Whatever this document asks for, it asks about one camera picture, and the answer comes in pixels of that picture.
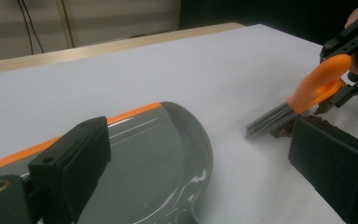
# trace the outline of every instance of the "black bracket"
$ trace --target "black bracket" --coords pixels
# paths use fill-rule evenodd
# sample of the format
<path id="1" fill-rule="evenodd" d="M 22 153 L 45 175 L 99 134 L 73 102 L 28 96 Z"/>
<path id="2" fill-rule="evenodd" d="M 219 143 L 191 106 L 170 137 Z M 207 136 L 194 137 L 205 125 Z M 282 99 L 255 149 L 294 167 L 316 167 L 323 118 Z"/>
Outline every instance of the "black bracket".
<path id="1" fill-rule="evenodd" d="M 106 118 L 78 124 L 29 163 L 28 178 L 0 177 L 0 223 L 77 223 L 110 161 Z"/>

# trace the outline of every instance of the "white table surface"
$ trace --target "white table surface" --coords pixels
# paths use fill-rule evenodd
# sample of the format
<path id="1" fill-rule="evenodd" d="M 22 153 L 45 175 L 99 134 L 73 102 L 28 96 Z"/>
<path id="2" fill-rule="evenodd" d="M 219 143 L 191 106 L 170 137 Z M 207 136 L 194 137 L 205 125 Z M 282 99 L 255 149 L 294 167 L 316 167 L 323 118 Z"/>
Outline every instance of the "white table surface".
<path id="1" fill-rule="evenodd" d="M 245 126 L 285 101 L 321 47 L 257 25 L 0 74 L 0 158 L 152 102 L 184 106 L 210 136 L 201 223 L 343 223 L 287 160 L 290 139 Z M 358 97 L 324 116 L 358 137 Z"/>

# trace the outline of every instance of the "wall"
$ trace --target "wall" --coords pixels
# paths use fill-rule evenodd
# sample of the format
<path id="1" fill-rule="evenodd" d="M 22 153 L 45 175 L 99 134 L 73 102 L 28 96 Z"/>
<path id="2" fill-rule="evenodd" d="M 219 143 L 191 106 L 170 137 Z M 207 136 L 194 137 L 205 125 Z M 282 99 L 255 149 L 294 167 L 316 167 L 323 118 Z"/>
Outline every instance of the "wall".
<path id="1" fill-rule="evenodd" d="M 181 4 L 180 0 L 23 1 L 44 52 L 176 30 Z M 41 53 L 29 21 L 28 25 L 34 53 Z M 18 1 L 0 0 L 0 60 L 31 54 Z"/>

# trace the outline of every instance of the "gray plastic object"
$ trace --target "gray plastic object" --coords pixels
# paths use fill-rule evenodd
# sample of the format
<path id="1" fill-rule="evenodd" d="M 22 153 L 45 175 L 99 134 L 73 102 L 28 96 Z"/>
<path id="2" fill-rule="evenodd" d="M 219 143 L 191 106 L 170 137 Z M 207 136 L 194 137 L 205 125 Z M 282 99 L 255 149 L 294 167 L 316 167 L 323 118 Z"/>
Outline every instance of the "gray plastic object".
<path id="1" fill-rule="evenodd" d="M 187 110 L 160 104 L 108 126 L 112 160 L 79 224 L 199 223 L 194 210 L 211 177 L 211 143 Z M 2 167 L 0 175 L 27 176 L 34 156 Z"/>

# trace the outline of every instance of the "wooden table edge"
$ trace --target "wooden table edge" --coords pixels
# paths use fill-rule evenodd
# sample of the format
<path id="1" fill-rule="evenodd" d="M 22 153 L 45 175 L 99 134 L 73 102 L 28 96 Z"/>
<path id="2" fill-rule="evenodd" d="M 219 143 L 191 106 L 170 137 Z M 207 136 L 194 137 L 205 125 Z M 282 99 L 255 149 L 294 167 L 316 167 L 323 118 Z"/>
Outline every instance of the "wooden table edge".
<path id="1" fill-rule="evenodd" d="M 153 45 L 178 39 L 185 39 L 200 35 L 210 35 L 219 32 L 240 29 L 242 27 L 244 26 L 241 24 L 230 22 L 188 30 L 169 32 L 165 34 L 148 35 L 132 39 L 118 40 L 76 49 L 65 49 L 44 54 L 6 59 L 0 61 L 0 73 L 44 64 L 68 62 L 76 59 L 88 58 L 124 49 L 133 49 L 142 46 Z"/>

